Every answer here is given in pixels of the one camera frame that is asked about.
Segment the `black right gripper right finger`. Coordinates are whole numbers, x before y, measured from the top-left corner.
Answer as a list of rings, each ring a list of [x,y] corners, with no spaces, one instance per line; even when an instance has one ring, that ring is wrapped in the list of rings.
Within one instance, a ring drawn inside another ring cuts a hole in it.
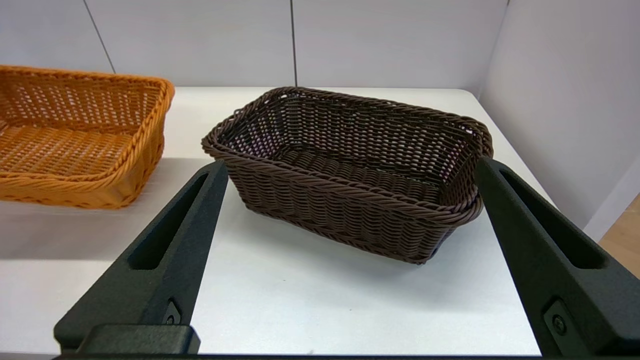
[[[638,357],[638,278],[502,162],[474,178],[541,354]]]

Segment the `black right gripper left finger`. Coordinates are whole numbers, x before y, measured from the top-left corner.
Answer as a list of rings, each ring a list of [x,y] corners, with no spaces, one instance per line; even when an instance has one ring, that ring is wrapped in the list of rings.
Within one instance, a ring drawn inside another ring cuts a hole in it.
[[[197,354],[195,303],[229,175],[201,167],[55,324],[63,356]]]

